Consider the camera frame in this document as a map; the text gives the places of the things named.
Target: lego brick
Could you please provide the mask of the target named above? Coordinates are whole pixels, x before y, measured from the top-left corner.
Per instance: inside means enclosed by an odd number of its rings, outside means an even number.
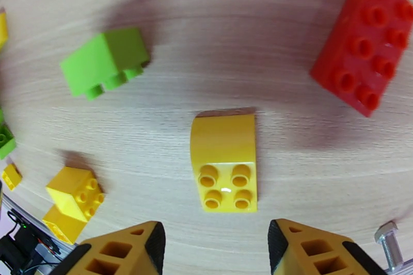
[[[273,220],[268,229],[271,274],[385,274],[368,255],[351,252],[345,244],[356,245],[338,234],[286,219]]]
[[[43,222],[57,239],[73,245],[87,222],[62,214],[56,205],[43,218]]]
[[[195,118],[190,156],[206,212],[257,211],[254,115]]]
[[[148,61],[139,29],[125,28],[95,36],[60,66],[72,95],[93,100],[142,74]]]
[[[68,256],[51,275],[160,275],[165,244],[162,223],[146,222],[82,242],[81,246],[90,246],[85,253]]]
[[[62,214],[82,222],[88,222],[105,199],[93,173],[78,168],[63,167],[46,190]]]
[[[22,181],[22,175],[19,173],[14,164],[10,164],[4,169],[2,178],[7,187],[9,187],[10,191],[13,191],[20,181]]]
[[[13,134],[5,124],[0,125],[0,159],[4,159],[15,148],[16,140]]]
[[[3,202],[3,184],[0,181],[0,204],[2,204],[2,202]]]
[[[9,34],[7,31],[7,20],[6,13],[4,11],[0,12],[0,50],[3,48],[9,39]]]
[[[408,0],[346,0],[311,76],[369,117],[395,76],[412,22]]]

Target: cable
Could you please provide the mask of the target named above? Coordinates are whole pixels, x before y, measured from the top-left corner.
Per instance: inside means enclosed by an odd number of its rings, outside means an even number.
[[[37,264],[37,265],[33,265],[33,266],[29,267],[28,269],[24,270],[23,274],[31,271],[32,269],[38,268],[39,266],[42,266],[42,265],[58,265],[58,264],[60,264],[60,263],[40,263],[40,264]]]
[[[8,216],[13,222],[20,224],[19,221],[17,220],[16,215],[15,215],[13,212],[8,211],[8,212],[7,212],[7,216]]]
[[[17,225],[18,225],[18,223],[16,222],[16,224],[15,224],[14,227],[13,227],[13,229],[6,234],[6,237],[7,237],[7,236],[10,236],[10,234],[16,230]]]
[[[48,249],[48,251],[49,251],[56,259],[58,259],[59,261],[62,261],[62,259],[57,256],[57,253],[54,252],[47,244],[45,244],[45,243],[44,243],[42,240],[40,240],[39,238],[37,238],[37,241],[38,241],[40,244],[44,245],[44,246],[46,247],[46,249]]]

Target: yellow lego brick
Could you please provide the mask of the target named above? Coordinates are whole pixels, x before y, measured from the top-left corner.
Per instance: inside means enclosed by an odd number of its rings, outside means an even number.
[[[254,115],[195,118],[190,156],[205,211],[257,211]]]
[[[2,203],[3,203],[3,184],[0,181],[0,208],[2,208]]]
[[[150,221],[118,232],[88,239],[79,246],[90,246],[67,275],[162,274],[165,230],[160,222]],[[61,274],[56,267],[55,273]]]
[[[63,167],[46,190],[62,214],[83,222],[90,220],[105,199],[93,173],[85,169]]]
[[[356,244],[345,236],[333,234],[286,219],[273,220],[268,232],[269,258],[273,275],[370,275],[345,247]],[[365,253],[366,264],[374,264]]]
[[[43,222],[57,239],[71,245],[75,243],[87,224],[62,214],[56,205],[53,205],[44,216]]]
[[[0,50],[2,49],[3,45],[9,39],[9,35],[7,32],[7,21],[6,21],[6,13],[0,13]]]
[[[4,169],[2,178],[11,191],[13,191],[20,181],[22,181],[22,176],[14,164],[10,164]]]

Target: bolt head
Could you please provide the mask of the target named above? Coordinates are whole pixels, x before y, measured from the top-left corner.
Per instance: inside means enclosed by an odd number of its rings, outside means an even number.
[[[376,233],[374,234],[374,240],[378,243],[381,244],[383,239],[390,235],[390,234],[395,234],[397,232],[398,228],[397,225],[394,222],[388,222],[381,226]]]

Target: yellow curved slope brick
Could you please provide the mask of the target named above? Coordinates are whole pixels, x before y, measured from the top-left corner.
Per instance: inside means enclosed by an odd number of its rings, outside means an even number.
[[[0,13],[0,50],[2,49],[3,45],[6,44],[9,38],[7,32],[7,22],[6,22],[6,13]]]
[[[195,118],[190,155],[205,211],[257,211],[254,115]]]

